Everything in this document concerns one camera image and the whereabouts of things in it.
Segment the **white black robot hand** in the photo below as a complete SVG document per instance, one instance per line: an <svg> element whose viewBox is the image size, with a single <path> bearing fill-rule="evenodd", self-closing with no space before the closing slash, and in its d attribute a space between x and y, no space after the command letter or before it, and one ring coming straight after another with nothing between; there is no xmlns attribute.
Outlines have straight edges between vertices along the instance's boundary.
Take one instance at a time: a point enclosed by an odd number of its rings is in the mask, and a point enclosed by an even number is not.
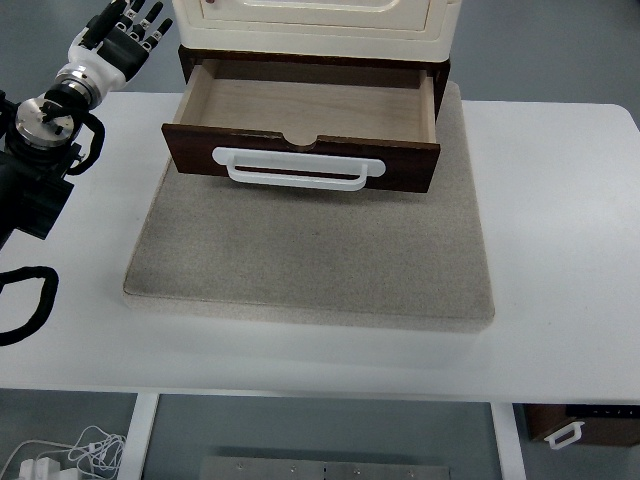
<svg viewBox="0 0 640 480"><path fill-rule="evenodd" d="M143 6L142 1L111 1L72 41L68 63L55 82L78 93L89 109L124 88L171 28L170 18L153 25L163 9L161 1L145 16L140 15Z"/></svg>

